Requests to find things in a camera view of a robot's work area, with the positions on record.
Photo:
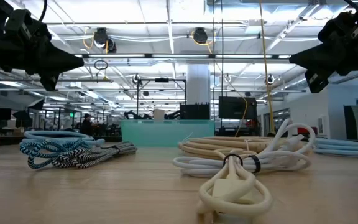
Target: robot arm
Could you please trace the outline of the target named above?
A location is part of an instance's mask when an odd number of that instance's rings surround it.
[[[59,74],[83,66],[84,61],[56,48],[51,39],[47,25],[31,18],[28,10],[14,11],[0,0],[0,67],[5,72],[16,68],[37,73],[42,86],[54,91]]]
[[[306,81],[312,93],[328,85],[328,78],[337,72],[345,76],[358,71],[358,10],[342,12],[331,19],[318,34],[322,44],[292,55],[291,63],[307,69]]]

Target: table surface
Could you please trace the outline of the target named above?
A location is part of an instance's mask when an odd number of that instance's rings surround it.
[[[174,148],[140,148],[89,169],[32,170],[17,146],[0,147],[0,223],[204,223],[206,181],[180,174]],[[312,155],[300,172],[259,174],[274,197],[254,223],[358,223],[358,159]]]

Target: black cable tie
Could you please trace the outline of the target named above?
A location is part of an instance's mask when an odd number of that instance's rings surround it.
[[[255,169],[255,171],[253,171],[253,173],[254,173],[254,174],[259,173],[259,172],[260,172],[260,161],[259,161],[258,157],[255,156],[255,155],[250,155],[250,156],[248,156],[248,157],[251,158],[251,159],[253,159],[254,162],[255,162],[256,169]]]
[[[231,156],[236,156],[237,158],[239,158],[239,159],[240,159],[240,162],[241,162],[241,166],[243,166],[241,157],[240,157],[239,155],[233,154],[233,153],[228,154],[228,155],[223,159],[223,166],[226,164],[226,159],[229,158],[229,157],[231,157]]]

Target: coiled cable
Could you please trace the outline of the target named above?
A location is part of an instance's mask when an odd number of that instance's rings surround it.
[[[308,143],[300,142],[302,135],[280,138],[285,132],[292,129],[305,128],[310,133]],[[261,170],[300,170],[310,166],[311,162],[307,153],[311,151],[316,135],[311,127],[305,124],[292,124],[290,119],[286,119],[277,131],[277,135],[271,142],[266,142],[264,138],[199,138],[189,139],[179,143],[178,147],[187,153],[200,157],[216,158],[221,155],[216,150],[227,155],[231,150],[236,150],[242,157],[243,168],[249,172],[255,172],[257,166],[250,155],[256,156],[260,161]],[[182,168],[183,174],[196,177],[210,177],[217,174],[223,167],[221,160],[203,159],[199,157],[177,157],[173,164]]]
[[[101,146],[104,144],[104,139],[98,139],[95,141],[92,136],[86,134],[75,133],[71,131],[26,131],[22,142],[42,142],[44,140],[53,139],[54,142],[72,142],[80,138],[83,142],[90,146]]]
[[[337,156],[358,157],[358,142],[317,138],[314,152]]]
[[[43,142],[22,142],[20,151],[29,156],[27,163],[32,169],[43,168],[49,164],[57,168],[77,167],[88,168],[105,161],[118,154],[130,154],[136,152],[137,148],[129,143],[122,142],[107,148],[92,148],[82,139],[61,144],[53,140]],[[34,162],[35,158],[48,159],[40,164]]]
[[[296,147],[303,136],[291,137],[290,134],[292,129],[298,127],[310,132],[309,142],[302,145],[300,149]],[[283,141],[280,137],[287,131],[288,137]],[[249,171],[304,169],[311,164],[305,154],[311,150],[315,139],[316,135],[311,127],[305,124],[292,124],[290,119],[286,119],[272,142],[259,153],[245,151],[244,147],[249,149],[249,143],[243,142],[242,138],[232,139],[232,141],[211,138],[189,139],[180,143],[179,146],[183,149],[193,141],[192,147],[188,147],[194,149],[192,152],[201,154],[210,152],[221,160],[178,157],[173,160],[173,164],[181,167],[181,171],[187,175],[196,177],[213,175],[199,189],[200,202],[197,206],[199,214],[216,211],[241,217],[254,217],[269,211],[273,198],[268,188],[256,180]],[[254,194],[252,189],[256,189],[261,194],[261,200],[252,200],[252,194]]]

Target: braided cable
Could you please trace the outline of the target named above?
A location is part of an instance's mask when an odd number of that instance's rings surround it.
[[[57,168],[77,167],[85,169],[95,166],[118,154],[130,154],[136,152],[137,148],[130,142],[121,142],[107,148],[93,148],[89,142],[82,138],[76,141],[55,141],[47,139],[41,142],[24,141],[20,144],[20,151],[28,155],[27,164],[32,169],[43,168],[52,164]],[[35,158],[47,159],[39,164]]]

